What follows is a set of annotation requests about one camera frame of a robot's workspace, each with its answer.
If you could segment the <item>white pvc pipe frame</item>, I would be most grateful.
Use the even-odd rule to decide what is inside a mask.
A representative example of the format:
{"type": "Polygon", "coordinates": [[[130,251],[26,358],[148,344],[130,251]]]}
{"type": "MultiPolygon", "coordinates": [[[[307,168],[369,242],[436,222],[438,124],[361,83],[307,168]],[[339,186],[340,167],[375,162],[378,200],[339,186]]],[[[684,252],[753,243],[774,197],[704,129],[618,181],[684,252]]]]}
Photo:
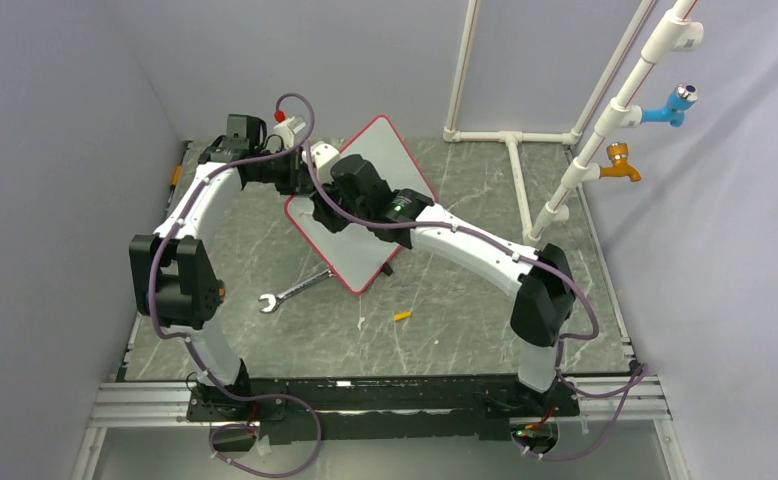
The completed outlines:
{"type": "Polygon", "coordinates": [[[506,146],[519,131],[528,201],[559,177],[556,149],[586,141],[667,1],[408,1],[392,22],[408,51],[415,98],[407,132],[440,135],[446,120],[484,142],[420,152],[439,202],[516,239],[520,210],[506,146]]]}

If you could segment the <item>orange tap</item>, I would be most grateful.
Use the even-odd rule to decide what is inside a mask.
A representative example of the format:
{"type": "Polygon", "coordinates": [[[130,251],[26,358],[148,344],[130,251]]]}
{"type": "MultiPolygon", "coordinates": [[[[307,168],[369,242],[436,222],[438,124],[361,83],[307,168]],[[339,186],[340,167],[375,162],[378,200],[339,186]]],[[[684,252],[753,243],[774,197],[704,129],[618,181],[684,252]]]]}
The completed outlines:
{"type": "Polygon", "coordinates": [[[600,178],[627,178],[630,182],[639,182],[642,177],[639,171],[629,163],[630,151],[624,142],[613,142],[606,147],[610,165],[601,167],[600,178]]]}

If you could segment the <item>orange black tool at wall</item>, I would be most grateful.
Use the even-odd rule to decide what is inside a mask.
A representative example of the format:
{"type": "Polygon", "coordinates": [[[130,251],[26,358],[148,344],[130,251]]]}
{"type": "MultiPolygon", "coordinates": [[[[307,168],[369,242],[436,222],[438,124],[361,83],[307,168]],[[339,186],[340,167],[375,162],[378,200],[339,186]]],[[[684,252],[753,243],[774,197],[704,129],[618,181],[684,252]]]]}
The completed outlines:
{"type": "Polygon", "coordinates": [[[170,181],[169,181],[169,192],[174,192],[179,181],[181,178],[181,170],[182,167],[180,165],[176,166],[172,172],[170,181]]]}

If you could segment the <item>silver wrench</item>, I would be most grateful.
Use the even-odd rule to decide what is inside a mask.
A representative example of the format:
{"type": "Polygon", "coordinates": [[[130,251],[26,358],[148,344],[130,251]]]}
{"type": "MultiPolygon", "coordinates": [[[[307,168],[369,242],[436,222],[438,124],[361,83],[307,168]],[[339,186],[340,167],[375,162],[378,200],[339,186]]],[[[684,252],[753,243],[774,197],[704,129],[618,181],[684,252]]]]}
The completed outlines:
{"type": "Polygon", "coordinates": [[[258,297],[258,301],[262,303],[262,306],[259,308],[259,311],[263,314],[274,313],[280,307],[280,305],[289,298],[298,295],[302,291],[307,290],[324,280],[332,278],[333,276],[334,273],[330,269],[325,269],[309,277],[308,279],[289,287],[283,292],[277,294],[268,293],[260,295],[258,297]]]}

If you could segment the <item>aluminium frame rail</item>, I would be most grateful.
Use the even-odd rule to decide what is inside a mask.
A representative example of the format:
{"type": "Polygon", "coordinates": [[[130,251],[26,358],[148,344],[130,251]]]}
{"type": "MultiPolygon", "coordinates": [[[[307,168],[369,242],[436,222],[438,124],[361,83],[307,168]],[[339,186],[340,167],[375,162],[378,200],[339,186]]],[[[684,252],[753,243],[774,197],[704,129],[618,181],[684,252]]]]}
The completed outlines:
{"type": "Polygon", "coordinates": [[[164,428],[184,423],[190,392],[181,382],[107,382],[97,390],[72,479],[93,479],[111,429],[164,428]]]}

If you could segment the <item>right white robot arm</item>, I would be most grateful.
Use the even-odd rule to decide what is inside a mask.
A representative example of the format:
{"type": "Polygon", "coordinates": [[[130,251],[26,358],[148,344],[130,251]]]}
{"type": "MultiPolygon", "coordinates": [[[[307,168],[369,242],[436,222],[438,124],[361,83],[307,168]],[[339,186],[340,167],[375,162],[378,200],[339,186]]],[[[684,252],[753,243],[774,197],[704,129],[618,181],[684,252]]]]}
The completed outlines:
{"type": "Polygon", "coordinates": [[[311,154],[304,162],[315,186],[313,217],[330,232],[358,225],[383,243],[439,256],[502,291],[512,302],[509,325],[523,347],[517,404],[529,415],[553,404],[561,330],[579,296],[562,249],[514,244],[454,216],[419,191],[392,189],[360,155],[337,160],[327,182],[320,181],[311,154]]]}

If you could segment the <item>pink framed whiteboard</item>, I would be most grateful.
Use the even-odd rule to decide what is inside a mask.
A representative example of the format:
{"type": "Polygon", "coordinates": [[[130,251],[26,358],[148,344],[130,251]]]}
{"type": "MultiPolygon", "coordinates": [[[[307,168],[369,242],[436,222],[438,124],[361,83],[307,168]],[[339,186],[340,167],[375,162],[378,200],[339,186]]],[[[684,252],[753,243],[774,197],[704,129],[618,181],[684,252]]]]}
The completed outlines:
{"type": "MultiPolygon", "coordinates": [[[[368,221],[383,222],[390,201],[403,189],[436,198],[435,190],[385,115],[376,116],[337,149],[340,158],[331,170],[333,181],[323,184],[325,191],[363,197],[361,206],[368,221]]],[[[312,219],[311,195],[287,199],[285,215],[349,292],[364,292],[401,246],[384,242],[355,223],[339,233],[330,233],[312,219]]]]}

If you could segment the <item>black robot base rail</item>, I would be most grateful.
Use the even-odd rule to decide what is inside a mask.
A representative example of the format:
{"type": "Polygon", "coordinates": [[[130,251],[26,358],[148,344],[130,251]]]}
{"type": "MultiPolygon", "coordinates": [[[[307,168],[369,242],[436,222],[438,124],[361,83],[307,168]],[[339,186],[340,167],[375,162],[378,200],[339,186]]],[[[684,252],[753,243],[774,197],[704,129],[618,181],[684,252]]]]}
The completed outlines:
{"type": "Polygon", "coordinates": [[[526,423],[579,415],[567,387],[532,392],[513,374],[354,378],[261,378],[253,402],[213,387],[192,387],[186,418],[194,424],[250,422],[272,444],[312,440],[475,437],[508,440],[526,423]]]}

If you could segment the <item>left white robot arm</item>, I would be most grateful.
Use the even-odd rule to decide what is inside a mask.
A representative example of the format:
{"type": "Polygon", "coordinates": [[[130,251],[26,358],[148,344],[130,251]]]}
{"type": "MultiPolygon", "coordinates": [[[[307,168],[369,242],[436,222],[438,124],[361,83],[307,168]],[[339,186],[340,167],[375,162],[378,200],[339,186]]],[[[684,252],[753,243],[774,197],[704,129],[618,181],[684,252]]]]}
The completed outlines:
{"type": "Polygon", "coordinates": [[[225,134],[198,155],[188,190],[172,213],[153,233],[136,235],[129,244],[139,313],[150,318],[160,339],[183,343],[195,363],[198,394],[229,420],[250,411],[253,394],[244,361],[214,319],[226,286],[207,248],[222,215],[248,184],[296,193],[311,127],[281,111],[275,119],[269,129],[258,117],[229,115],[225,134]]]}

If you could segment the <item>blue tap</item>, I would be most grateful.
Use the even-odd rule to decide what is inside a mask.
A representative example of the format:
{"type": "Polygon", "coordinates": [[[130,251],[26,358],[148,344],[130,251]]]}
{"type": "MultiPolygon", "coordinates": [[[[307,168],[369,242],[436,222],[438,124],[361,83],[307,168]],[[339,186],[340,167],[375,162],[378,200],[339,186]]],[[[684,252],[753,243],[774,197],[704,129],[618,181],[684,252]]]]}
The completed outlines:
{"type": "Polygon", "coordinates": [[[692,84],[679,84],[670,93],[666,104],[659,109],[643,110],[640,123],[665,123],[681,127],[686,111],[698,100],[698,89],[692,84]]]}

